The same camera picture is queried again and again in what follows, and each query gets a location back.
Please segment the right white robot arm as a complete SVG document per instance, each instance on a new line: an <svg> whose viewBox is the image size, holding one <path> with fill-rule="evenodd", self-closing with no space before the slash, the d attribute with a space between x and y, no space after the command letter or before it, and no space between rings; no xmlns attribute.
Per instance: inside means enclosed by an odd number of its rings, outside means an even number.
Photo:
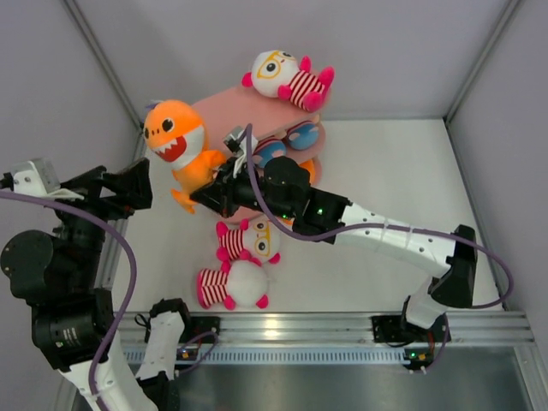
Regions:
<svg viewBox="0 0 548 411"><path fill-rule="evenodd" d="M452 233L426 233L368 211L346 197L314 188L309 174L290 158L276 158L261 175L231 159L192 200L231 217L242 207L269 219L292 222L290 233L301 241L359 246L407 262L427 279L403 303L401 333L421 339L450 308L473 305L477 266L474 229L460 225Z"/></svg>

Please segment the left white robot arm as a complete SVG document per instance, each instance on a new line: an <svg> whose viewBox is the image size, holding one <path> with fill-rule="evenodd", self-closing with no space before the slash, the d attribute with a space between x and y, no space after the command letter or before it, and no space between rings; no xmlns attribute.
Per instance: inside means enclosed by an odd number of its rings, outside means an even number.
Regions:
<svg viewBox="0 0 548 411"><path fill-rule="evenodd" d="M114 222L151 207L149 169L141 158L116 173L99 166L59 182L49 161L35 159L1 178L4 199L50 208L60 220L51 233L27 230L10 239L1 269L11 294L30 306L33 344L94 410L179 407L176 351L194 330L186 304L176 298L152 307L145 356L133 372L118 330L124 309L95 284L107 237L136 261Z"/></svg>

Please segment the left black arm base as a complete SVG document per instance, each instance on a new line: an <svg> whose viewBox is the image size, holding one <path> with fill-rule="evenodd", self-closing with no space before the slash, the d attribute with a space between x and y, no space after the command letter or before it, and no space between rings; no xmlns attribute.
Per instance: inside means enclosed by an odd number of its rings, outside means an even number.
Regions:
<svg viewBox="0 0 548 411"><path fill-rule="evenodd" d="M216 334L220 331L221 319L218 316L194 316L189 312L187 304L181 298L162 299L160 302L154 304L149 311L150 330L148 331L146 341L148 341L148 337L152 333L152 321L164 313L180 314L184 329L179 337L179 343L187 343L192 338L207 331L212 331Z"/></svg>

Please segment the boy doll plush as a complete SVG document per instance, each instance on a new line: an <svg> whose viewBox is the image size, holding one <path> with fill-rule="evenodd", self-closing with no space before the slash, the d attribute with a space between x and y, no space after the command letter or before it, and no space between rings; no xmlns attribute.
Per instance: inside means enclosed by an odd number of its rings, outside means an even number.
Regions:
<svg viewBox="0 0 548 411"><path fill-rule="evenodd" d="M258 168L264 168L273 158L286 155L286 145L280 139L270 137L258 143L252 155L252 160Z"/></svg>

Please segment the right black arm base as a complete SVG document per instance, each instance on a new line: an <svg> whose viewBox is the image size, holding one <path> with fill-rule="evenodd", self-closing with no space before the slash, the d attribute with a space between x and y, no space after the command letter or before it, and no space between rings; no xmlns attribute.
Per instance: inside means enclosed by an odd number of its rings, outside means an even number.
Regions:
<svg viewBox="0 0 548 411"><path fill-rule="evenodd" d="M393 348L412 343L450 342L451 335L446 319L445 314L440 315L432 326L424 329L410 324L404 313L375 315L371 317L373 341Z"/></svg>

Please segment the white glasses plush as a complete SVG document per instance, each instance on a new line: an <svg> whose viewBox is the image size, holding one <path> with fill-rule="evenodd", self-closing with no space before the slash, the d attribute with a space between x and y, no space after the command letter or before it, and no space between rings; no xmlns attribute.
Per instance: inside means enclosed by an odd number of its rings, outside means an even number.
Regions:
<svg viewBox="0 0 548 411"><path fill-rule="evenodd" d="M335 80L332 66L313 72L312 60L301 60L282 50L259 53L241 78L241 85L267 98L290 102L307 112L322 108Z"/></svg>

